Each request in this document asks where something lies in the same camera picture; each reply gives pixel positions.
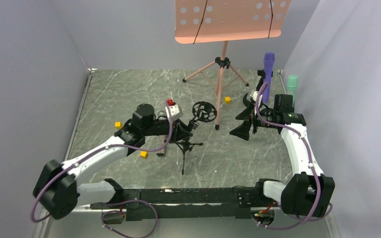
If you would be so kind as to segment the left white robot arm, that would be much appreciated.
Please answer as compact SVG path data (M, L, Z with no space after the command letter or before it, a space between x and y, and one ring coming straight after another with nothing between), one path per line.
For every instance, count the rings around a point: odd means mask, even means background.
M116 206L125 201L124 189L115 180L87 183L89 177L107 165L142 150L147 136L167 136L165 145L192 136L196 118L181 121L182 109L176 103L165 105L164 117L156 116L150 104L137 106L122 128L101 145L61 163L51 160L45 164L33 190L35 203L30 213L33 222L35 208L41 204L54 219L67 216L74 208L93 203Z

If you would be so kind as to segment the purple microphone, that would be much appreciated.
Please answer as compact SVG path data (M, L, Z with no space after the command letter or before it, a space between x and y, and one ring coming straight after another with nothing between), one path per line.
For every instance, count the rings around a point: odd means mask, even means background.
M266 52L263 58L265 79L264 82L267 82L267 87L263 92L262 102L264 104L268 103L271 80L273 75L273 65L275 63L275 54L273 52Z

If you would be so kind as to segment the mint green microphone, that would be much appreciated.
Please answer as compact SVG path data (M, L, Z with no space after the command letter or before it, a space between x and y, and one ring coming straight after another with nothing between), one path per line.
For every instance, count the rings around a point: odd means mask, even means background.
M287 77L286 92L288 95L292 95L295 99L296 91L298 89L299 78L297 75L289 75Z

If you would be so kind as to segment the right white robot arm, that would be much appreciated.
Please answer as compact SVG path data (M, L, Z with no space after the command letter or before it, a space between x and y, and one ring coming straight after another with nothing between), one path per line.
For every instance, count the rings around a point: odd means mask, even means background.
M277 202L288 215L308 217L311 221L325 217L335 182L324 175L313 155L304 116L294 112L293 97L287 94L275 95L274 106L259 107L258 115L256 96L257 92L247 95L247 107L236 116L243 123L230 134L248 141L250 133L256 133L259 127L276 129L286 145L292 166L292 178L287 184L261 178L255 186L256 195Z

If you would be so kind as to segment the glitter silver-head microphone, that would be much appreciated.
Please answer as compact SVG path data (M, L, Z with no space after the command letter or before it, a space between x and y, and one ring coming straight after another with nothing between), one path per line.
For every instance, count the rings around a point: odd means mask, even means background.
M157 114L157 118L163 122L163 121L168 121L167 118L167 113L165 111L159 111ZM163 147L167 140L168 136L167 135L159 135L157 136L157 148L161 148L156 152L156 155L158 157L164 157L166 155L166 147Z

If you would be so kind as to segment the black shock-mount tripod stand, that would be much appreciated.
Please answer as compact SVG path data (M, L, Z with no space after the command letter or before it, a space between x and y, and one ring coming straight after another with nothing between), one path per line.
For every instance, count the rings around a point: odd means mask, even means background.
M197 129L200 122L212 122L217 117L217 110L214 105L206 101L196 102L192 107L192 119L188 122L187 126L191 131ZM176 144L183 154L183 164L181 175L184 175L185 171L185 158L186 152L192 151L194 146L202 146L204 143L191 143L189 140L182 140L178 142L171 142Z

